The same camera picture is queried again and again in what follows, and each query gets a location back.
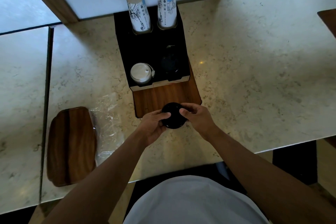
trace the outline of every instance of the person's right thumb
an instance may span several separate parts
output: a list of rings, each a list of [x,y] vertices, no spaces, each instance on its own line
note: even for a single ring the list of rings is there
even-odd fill
[[[193,117],[193,114],[184,108],[181,108],[179,112],[184,118],[187,118],[188,120],[192,119]]]

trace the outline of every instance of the marble countertop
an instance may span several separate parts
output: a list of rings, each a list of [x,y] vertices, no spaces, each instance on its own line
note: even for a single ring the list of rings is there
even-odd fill
[[[257,153],[336,134],[336,39],[317,16],[336,0],[205,0],[179,5],[203,105]],[[127,137],[134,115],[114,18],[55,27],[47,127],[63,109],[116,92]],[[131,181],[221,161],[188,124],[141,156]],[[44,169],[42,202],[64,197]]]
[[[0,36],[0,214],[37,205],[48,27]]]

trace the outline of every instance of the plastic bag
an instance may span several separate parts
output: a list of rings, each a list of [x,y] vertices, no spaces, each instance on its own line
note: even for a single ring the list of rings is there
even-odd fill
[[[121,120],[118,113],[117,94],[98,99],[96,107],[90,109],[93,128],[97,136],[96,165],[104,162],[124,142]]]

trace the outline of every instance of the shirt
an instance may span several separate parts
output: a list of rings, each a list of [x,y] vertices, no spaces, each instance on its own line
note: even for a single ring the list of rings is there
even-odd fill
[[[133,205],[129,223],[269,224],[247,196],[209,178],[179,176],[158,184]]]

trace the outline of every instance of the person's right arm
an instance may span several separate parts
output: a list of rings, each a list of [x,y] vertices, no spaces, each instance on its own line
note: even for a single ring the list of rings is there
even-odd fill
[[[182,106],[185,109],[181,108],[180,113],[212,144],[248,196],[274,224],[336,223],[335,208],[311,188],[225,134],[206,107],[190,103]]]

